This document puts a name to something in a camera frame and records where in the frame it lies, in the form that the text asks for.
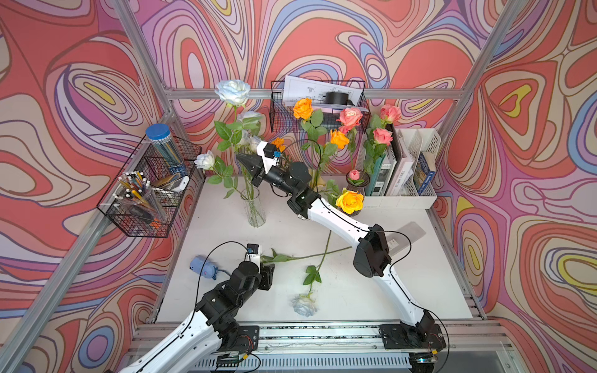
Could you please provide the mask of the orange marigold flower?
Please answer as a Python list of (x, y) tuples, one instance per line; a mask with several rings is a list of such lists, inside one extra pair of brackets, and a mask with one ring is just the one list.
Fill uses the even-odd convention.
[(279, 152), (284, 152), (286, 149), (285, 140), (284, 138), (276, 138), (274, 141), (271, 142)]

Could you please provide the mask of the large pink rose flower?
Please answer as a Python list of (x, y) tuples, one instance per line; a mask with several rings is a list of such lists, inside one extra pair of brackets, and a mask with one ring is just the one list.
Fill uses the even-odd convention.
[(354, 165), (354, 152), (357, 148), (357, 134), (361, 126), (363, 114), (355, 107), (347, 107), (340, 112), (338, 121), (340, 122), (339, 132), (348, 139), (348, 152), (351, 156), (351, 165)]

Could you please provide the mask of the pink tulip flower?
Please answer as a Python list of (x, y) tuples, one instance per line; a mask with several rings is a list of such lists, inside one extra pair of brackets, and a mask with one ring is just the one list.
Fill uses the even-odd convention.
[(358, 187), (365, 183), (365, 178), (361, 171), (353, 169), (347, 174), (347, 181), (352, 186)]

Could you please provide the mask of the orange rose flower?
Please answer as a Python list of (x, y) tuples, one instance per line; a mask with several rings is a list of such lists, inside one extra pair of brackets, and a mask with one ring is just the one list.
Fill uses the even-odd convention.
[(323, 112), (312, 107), (312, 100), (309, 98), (300, 99), (293, 107), (295, 119), (300, 120), (301, 128), (307, 133), (306, 141), (303, 141), (301, 149), (307, 151), (314, 149), (323, 163), (325, 160), (324, 146), (319, 144), (319, 139), (326, 135), (327, 129), (323, 126)]
[(336, 153), (343, 150), (347, 145), (350, 144), (349, 138), (339, 130), (331, 131), (331, 139), (325, 144), (321, 145), (318, 149), (320, 160), (317, 166), (317, 175), (323, 175), (323, 171), (327, 168), (332, 158), (335, 157)]

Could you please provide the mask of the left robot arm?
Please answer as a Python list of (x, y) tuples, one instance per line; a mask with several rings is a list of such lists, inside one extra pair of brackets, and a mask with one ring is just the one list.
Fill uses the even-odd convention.
[(258, 290), (273, 284), (275, 265), (243, 261), (231, 277), (206, 292), (180, 326), (123, 372), (187, 372), (214, 353), (234, 354), (237, 361), (258, 347), (258, 326), (241, 326), (239, 310)]

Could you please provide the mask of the large white rose flower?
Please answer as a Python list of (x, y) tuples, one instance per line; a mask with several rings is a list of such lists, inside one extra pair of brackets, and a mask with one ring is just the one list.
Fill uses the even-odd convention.
[(247, 195), (239, 189), (239, 178), (233, 175), (233, 166), (227, 165), (220, 156), (215, 155), (212, 151), (207, 151), (198, 155), (194, 164), (197, 169), (208, 174), (207, 182), (209, 184), (222, 185), (226, 189), (225, 199), (234, 194), (238, 194), (241, 198), (247, 198)]

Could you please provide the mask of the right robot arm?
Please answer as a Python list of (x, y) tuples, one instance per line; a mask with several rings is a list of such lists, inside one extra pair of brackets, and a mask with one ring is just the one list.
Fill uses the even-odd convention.
[(262, 182), (285, 192), (287, 205), (301, 219), (328, 228), (354, 248), (353, 266), (361, 275), (376, 280), (387, 291), (401, 315), (398, 338), (408, 347), (441, 351), (449, 347), (449, 334), (438, 317), (420, 306), (393, 269), (386, 231), (380, 225), (364, 225), (339, 211), (308, 186), (311, 176), (304, 163), (278, 167), (276, 155), (237, 156), (251, 175), (253, 186)]

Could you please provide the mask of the tall white rose flower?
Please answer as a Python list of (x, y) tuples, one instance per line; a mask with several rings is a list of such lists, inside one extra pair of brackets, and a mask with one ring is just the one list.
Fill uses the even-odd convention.
[(239, 116), (239, 121), (242, 124), (241, 138), (235, 150), (242, 154), (256, 154), (257, 146), (261, 143), (260, 136), (262, 121), (264, 116), (261, 113), (254, 111), (244, 111)]

